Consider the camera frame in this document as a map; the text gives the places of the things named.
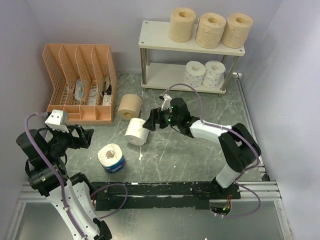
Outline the plain white paper roll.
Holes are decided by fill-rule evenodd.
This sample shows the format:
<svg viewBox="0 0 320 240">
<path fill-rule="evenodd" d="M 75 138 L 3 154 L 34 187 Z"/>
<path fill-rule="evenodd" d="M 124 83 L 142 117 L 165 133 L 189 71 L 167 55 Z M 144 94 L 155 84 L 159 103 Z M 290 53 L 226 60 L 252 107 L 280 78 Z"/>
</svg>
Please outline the plain white paper roll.
<svg viewBox="0 0 320 240">
<path fill-rule="evenodd" d="M 142 146 L 146 143 L 149 130 L 143 128 L 143 124 L 146 121 L 141 118 L 132 118 L 129 121 L 128 127 L 126 129 L 124 139 L 133 145 Z"/>
</svg>

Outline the white roll red dots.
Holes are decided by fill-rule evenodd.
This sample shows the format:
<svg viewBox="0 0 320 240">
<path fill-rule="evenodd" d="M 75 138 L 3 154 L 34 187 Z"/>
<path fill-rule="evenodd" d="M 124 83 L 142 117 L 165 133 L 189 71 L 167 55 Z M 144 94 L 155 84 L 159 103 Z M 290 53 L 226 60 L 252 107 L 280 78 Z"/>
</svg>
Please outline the white roll red dots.
<svg viewBox="0 0 320 240">
<path fill-rule="evenodd" d="M 206 74 L 206 67 L 198 61 L 189 61 L 185 66 L 183 83 L 193 88 L 199 87 Z"/>
</svg>

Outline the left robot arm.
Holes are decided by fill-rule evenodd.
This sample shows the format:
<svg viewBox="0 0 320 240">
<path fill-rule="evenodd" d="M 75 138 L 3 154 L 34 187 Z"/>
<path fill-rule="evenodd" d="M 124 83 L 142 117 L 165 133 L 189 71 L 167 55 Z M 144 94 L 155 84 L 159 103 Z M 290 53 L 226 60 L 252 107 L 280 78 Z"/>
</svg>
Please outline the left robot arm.
<svg viewBox="0 0 320 240">
<path fill-rule="evenodd" d="M 57 210 L 75 240 L 110 240 L 107 224 L 95 213 L 91 202 L 94 188 L 81 172 L 69 177 L 62 157 L 67 149 L 87 149 L 93 129 L 80 125 L 67 127 L 67 132 L 50 129 L 46 141 L 37 129 L 26 129 L 16 143 L 27 155 L 25 172 L 30 186 L 44 196 Z"/>
</svg>

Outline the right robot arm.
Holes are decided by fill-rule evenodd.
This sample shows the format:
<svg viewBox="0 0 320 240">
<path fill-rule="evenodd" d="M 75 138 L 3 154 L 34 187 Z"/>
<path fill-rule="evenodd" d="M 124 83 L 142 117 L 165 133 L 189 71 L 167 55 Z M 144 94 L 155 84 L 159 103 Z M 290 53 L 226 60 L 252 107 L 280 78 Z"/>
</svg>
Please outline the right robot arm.
<svg viewBox="0 0 320 240">
<path fill-rule="evenodd" d="M 167 110 L 148 103 L 138 118 L 92 125 L 89 148 L 75 151 L 67 168 L 91 182 L 213 182 L 223 199 L 261 150 L 245 125 L 210 123 L 207 113 L 180 97 Z"/>
</svg>

